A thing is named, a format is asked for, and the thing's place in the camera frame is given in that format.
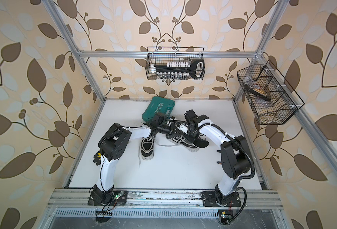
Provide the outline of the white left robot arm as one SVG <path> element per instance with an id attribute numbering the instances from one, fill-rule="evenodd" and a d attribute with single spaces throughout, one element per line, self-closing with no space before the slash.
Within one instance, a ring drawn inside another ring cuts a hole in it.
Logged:
<path id="1" fill-rule="evenodd" d="M 184 132 L 175 124 L 151 125 L 139 127 L 124 127 L 113 124 L 98 143 L 100 156 L 100 170 L 97 183 L 90 191 L 88 205 L 103 206 L 119 201 L 119 195 L 114 193 L 114 175 L 117 163 L 125 152 L 128 143 L 133 139 L 141 139 L 139 156 L 144 160 L 151 160 L 154 156 L 155 135 L 165 134 L 168 139 L 183 137 Z"/>

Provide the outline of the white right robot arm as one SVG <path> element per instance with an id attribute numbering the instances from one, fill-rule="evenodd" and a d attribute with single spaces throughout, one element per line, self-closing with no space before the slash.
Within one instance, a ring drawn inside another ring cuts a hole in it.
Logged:
<path id="1" fill-rule="evenodd" d="M 255 176 L 255 166 L 247 140 L 242 135 L 228 134 L 212 123 L 209 117 L 198 116 L 193 110 L 187 111 L 184 117 L 189 123 L 189 136 L 203 134 L 219 147 L 224 175 L 215 187 L 214 197 L 218 205 L 227 206 L 233 201 L 240 182 Z"/>

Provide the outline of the black insole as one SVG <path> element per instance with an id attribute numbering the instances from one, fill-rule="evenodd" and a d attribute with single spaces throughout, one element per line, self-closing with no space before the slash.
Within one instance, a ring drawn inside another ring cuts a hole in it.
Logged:
<path id="1" fill-rule="evenodd" d="M 187 139 L 185 139 L 185 142 L 188 144 L 188 148 L 192 151 L 206 148 L 209 145 L 209 142 L 207 140 L 203 140 L 200 137 L 195 139 L 194 142 L 190 142 Z"/>

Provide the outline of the black white sneaker with laces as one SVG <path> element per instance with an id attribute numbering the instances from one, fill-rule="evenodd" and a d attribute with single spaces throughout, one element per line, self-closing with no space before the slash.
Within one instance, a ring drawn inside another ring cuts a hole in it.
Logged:
<path id="1" fill-rule="evenodd" d="M 143 160 L 151 160 L 154 157 L 154 143 L 155 137 L 150 136 L 142 138 L 140 145 L 140 153 Z"/>

